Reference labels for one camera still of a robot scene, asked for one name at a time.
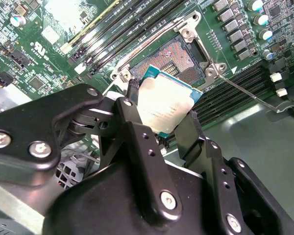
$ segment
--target chip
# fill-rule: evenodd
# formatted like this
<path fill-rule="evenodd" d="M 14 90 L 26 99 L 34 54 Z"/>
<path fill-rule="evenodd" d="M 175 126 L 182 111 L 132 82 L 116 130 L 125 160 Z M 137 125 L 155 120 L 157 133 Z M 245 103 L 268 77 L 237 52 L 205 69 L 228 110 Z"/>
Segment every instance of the chip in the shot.
<path fill-rule="evenodd" d="M 41 35 L 45 37 L 52 45 L 60 38 L 53 28 L 49 25 L 42 32 Z"/>
<path fill-rule="evenodd" d="M 80 16 L 82 19 L 84 19 L 85 17 L 87 17 L 87 14 L 85 11 L 83 11 L 82 13 L 80 13 Z"/>
<path fill-rule="evenodd" d="M 279 43 L 275 43 L 270 47 L 272 52 L 277 52 L 280 50 L 280 44 Z"/>
<path fill-rule="evenodd" d="M 287 42 L 287 40 L 286 40 L 286 39 L 283 39 L 283 40 L 280 42 L 280 46 L 284 45 L 286 42 Z"/>
<path fill-rule="evenodd" d="M 44 85 L 37 77 L 34 77 L 29 84 L 37 91 Z"/>
<path fill-rule="evenodd" d="M 26 9 L 22 5 L 18 5 L 15 10 L 17 13 L 19 13 L 21 16 L 25 15 L 27 13 Z"/>
<path fill-rule="evenodd" d="M 290 49 L 288 49 L 283 54 L 284 54 L 285 58 L 288 58 L 288 57 L 290 57 L 292 55 L 292 52 L 291 52 Z"/>
<path fill-rule="evenodd" d="M 238 15 L 235 17 L 235 19 L 236 19 L 237 21 L 242 20 L 242 19 L 244 19 L 244 15 L 243 15 L 242 13 L 240 13 L 240 14 L 238 14 Z"/>
<path fill-rule="evenodd" d="M 30 5 L 29 5 L 33 10 L 36 10 L 39 7 L 39 3 L 34 0 Z"/>
<path fill-rule="evenodd" d="M 271 9 L 269 10 L 269 12 L 270 12 L 270 15 L 271 15 L 271 16 L 276 16 L 276 15 L 278 15 L 278 14 L 281 12 L 281 8 L 280 8 L 280 6 L 278 5 L 278 6 L 275 6 L 274 8 L 271 8 Z"/>

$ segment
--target hole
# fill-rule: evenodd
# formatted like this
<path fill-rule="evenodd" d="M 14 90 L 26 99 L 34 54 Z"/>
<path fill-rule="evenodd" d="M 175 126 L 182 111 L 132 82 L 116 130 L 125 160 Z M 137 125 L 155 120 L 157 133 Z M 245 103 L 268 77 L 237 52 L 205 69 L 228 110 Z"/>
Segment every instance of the hole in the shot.
<path fill-rule="evenodd" d="M 128 99 L 123 100 L 123 103 L 127 106 L 132 106 L 132 103 Z"/>
<path fill-rule="evenodd" d="M 107 123 L 106 121 L 102 121 L 102 122 L 100 122 L 100 123 L 98 124 L 98 128 L 99 128 L 100 130 L 107 129 L 107 127 L 108 127 L 108 123 Z"/>
<path fill-rule="evenodd" d="M 64 184 L 63 182 L 61 182 L 61 181 L 58 182 L 58 185 L 60 185 L 60 186 L 63 187 L 63 188 L 64 188 L 64 186 L 65 186 L 65 184 Z"/>
<path fill-rule="evenodd" d="M 152 156 L 152 157 L 156 156 L 155 152 L 154 152 L 152 149 L 150 149 L 150 150 L 148 151 L 148 155 L 149 155 L 149 156 Z"/>
<path fill-rule="evenodd" d="M 69 167 L 66 166 L 66 167 L 64 168 L 64 172 L 67 173 L 67 174 L 69 175 L 70 172 L 71 172 L 71 169 L 70 169 Z"/>
<path fill-rule="evenodd" d="M 149 139 L 149 136 L 148 136 L 146 133 L 143 133 L 143 137 L 144 137 L 144 139 L 146 139 L 146 140 Z"/>
<path fill-rule="evenodd" d="M 55 172 L 55 176 L 59 178 L 60 175 L 61 175 L 61 171 L 59 169 L 57 169 L 57 171 Z"/>
<path fill-rule="evenodd" d="M 64 175 L 61 175 L 61 178 L 60 178 L 60 180 L 62 180 L 63 182 L 65 182 L 65 183 L 66 183 L 68 179 L 67 179 L 67 178 L 66 178 Z"/>
<path fill-rule="evenodd" d="M 227 183 L 227 182 L 224 182 L 223 185 L 227 188 L 227 189 L 230 189 L 230 185 Z"/>
<path fill-rule="evenodd" d="M 98 95 L 98 93 L 93 88 L 87 88 L 87 92 L 88 92 L 88 94 L 90 94 L 92 96 L 97 96 Z"/>

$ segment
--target black metal bracket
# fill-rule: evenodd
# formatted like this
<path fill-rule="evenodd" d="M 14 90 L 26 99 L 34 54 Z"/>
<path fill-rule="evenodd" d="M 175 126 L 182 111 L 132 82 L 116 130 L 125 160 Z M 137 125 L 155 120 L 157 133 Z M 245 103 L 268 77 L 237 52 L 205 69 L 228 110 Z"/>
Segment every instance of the black metal bracket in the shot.
<path fill-rule="evenodd" d="M 73 116 L 82 109 L 97 107 L 102 100 L 99 91 L 80 84 L 0 113 L 0 132 L 11 139 L 9 145 L 0 148 L 0 180 L 24 185 L 45 183 L 59 163 L 61 147 L 84 136 L 67 131 Z M 36 141 L 47 143 L 51 153 L 43 158 L 31 155 L 29 147 Z"/>

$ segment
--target black ram slot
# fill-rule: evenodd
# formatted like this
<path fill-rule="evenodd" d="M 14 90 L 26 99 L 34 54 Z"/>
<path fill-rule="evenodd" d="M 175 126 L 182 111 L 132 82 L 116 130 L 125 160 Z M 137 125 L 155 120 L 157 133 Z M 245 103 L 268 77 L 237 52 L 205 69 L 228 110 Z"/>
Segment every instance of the black ram slot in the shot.
<path fill-rule="evenodd" d="M 91 69 L 90 69 L 90 73 L 91 74 L 95 74 L 100 68 L 102 68 L 103 66 L 105 66 L 110 60 L 112 60 L 114 58 L 114 56 L 116 54 L 118 54 L 122 49 L 124 49 L 126 46 L 128 46 L 130 43 L 132 43 L 133 41 L 137 40 L 139 37 L 141 37 L 141 35 L 150 30 L 151 28 L 154 27 L 155 24 L 157 24 L 158 22 L 162 21 L 163 19 L 166 18 L 167 14 L 170 14 L 176 7 L 178 7 L 180 4 L 184 3 L 185 0 L 172 0 L 169 2 L 172 2 L 171 4 L 169 4 L 168 7 L 164 8 L 163 12 L 160 12 L 162 17 L 160 20 L 156 19 L 156 18 L 152 18 L 151 21 L 148 22 L 148 25 L 144 25 L 142 26 L 141 30 L 137 33 L 137 34 L 133 34 L 130 37 L 128 37 L 124 42 L 122 42 L 120 45 L 118 45 L 116 48 L 114 48 L 109 54 L 107 54 L 103 60 L 100 60 L 100 63 L 95 64 Z"/>
<path fill-rule="evenodd" d="M 152 9 L 155 8 L 155 6 L 157 6 L 162 1 L 163 0 L 151 2 L 151 4 L 147 5 L 143 10 L 141 10 L 141 12 L 139 12 L 138 15 L 131 18 L 129 22 L 127 22 L 121 29 L 119 29 L 118 32 L 114 33 L 109 39 L 105 40 L 104 44 L 101 45 L 97 50 L 92 52 L 92 54 L 90 56 L 88 56 L 85 59 L 85 61 L 89 61 L 89 60 L 93 59 L 95 56 L 99 55 L 100 53 L 102 53 L 106 49 L 110 48 L 119 37 L 123 36 L 124 34 L 127 34 L 125 32 L 128 32 L 129 28 L 131 28 L 131 27 L 135 28 L 136 25 L 141 24 L 141 22 L 142 22 L 141 18 L 143 18 L 146 14 L 148 14 Z M 124 17 L 124 19 L 130 17 L 130 15 L 132 15 L 132 13 L 127 14 Z"/>
<path fill-rule="evenodd" d="M 266 62 L 262 61 L 236 75 L 231 81 L 239 84 L 256 96 L 262 96 L 271 92 L 271 84 L 268 79 L 269 74 Z M 250 96 L 223 82 L 204 93 L 194 105 L 193 110 L 197 112 L 200 124 L 205 126 L 225 117 L 251 101 L 253 99 Z M 174 133 L 171 133 L 167 138 L 167 142 L 171 143 L 173 141 L 175 141 L 175 136 Z"/>
<path fill-rule="evenodd" d="M 253 83 L 256 83 L 258 81 L 262 81 L 261 77 L 257 77 L 255 79 L 253 79 Z M 241 87 L 247 87 L 250 84 L 249 80 L 244 80 L 242 82 L 237 83 L 238 85 L 240 85 Z M 237 93 L 242 93 L 240 90 L 235 89 L 235 90 L 230 90 L 229 92 L 223 91 L 222 93 L 219 93 L 217 96 L 214 96 L 213 98 L 207 100 L 204 103 L 201 103 L 201 105 L 196 106 L 196 109 L 205 109 L 206 107 L 211 107 L 213 105 L 219 104 L 221 102 L 223 102 L 226 99 L 232 98 L 233 96 L 235 96 Z"/>
<path fill-rule="evenodd" d="M 121 14 L 119 14 L 115 19 L 112 19 L 113 17 L 115 17 L 114 12 L 111 12 L 109 14 L 109 16 L 107 18 L 101 19 L 99 20 L 93 27 L 91 27 L 91 29 L 89 30 L 89 33 L 91 33 L 91 31 L 95 30 L 95 28 L 97 28 L 100 24 L 108 21 L 109 24 L 106 24 L 103 28 L 101 28 L 95 35 L 93 38 L 91 38 L 89 40 L 89 42 L 86 43 L 86 45 L 81 46 L 78 50 L 76 50 L 76 52 L 70 56 L 70 58 L 68 59 L 68 63 L 70 65 L 74 64 L 79 58 L 81 58 L 82 56 L 84 56 L 86 54 L 86 52 L 90 49 L 90 47 L 92 45 L 94 45 L 96 43 L 96 41 L 101 38 L 109 28 L 113 27 L 114 25 L 117 25 L 118 22 L 122 21 L 124 18 L 126 18 L 128 16 L 128 14 L 133 11 L 133 7 L 136 7 L 138 4 L 140 4 L 141 1 L 140 0 L 133 0 L 130 4 L 128 4 L 126 6 L 126 9 L 124 9 L 123 11 L 121 11 Z M 88 33 L 84 34 L 80 39 L 78 39 L 77 42 L 75 42 L 73 44 L 73 47 L 76 46 L 79 42 L 82 41 L 83 38 L 86 37 L 86 35 L 88 35 Z"/>

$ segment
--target motherboard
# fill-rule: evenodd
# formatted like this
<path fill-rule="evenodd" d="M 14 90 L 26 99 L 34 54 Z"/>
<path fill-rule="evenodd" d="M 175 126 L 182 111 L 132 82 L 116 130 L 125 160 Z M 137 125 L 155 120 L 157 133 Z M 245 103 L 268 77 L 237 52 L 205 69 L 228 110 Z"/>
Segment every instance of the motherboard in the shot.
<path fill-rule="evenodd" d="M 271 74 L 294 80 L 294 0 L 0 0 L 0 87 L 31 99 L 117 79 L 123 92 L 153 65 L 204 92 L 194 109 L 211 125 L 251 99 L 209 62 L 261 97 Z"/>

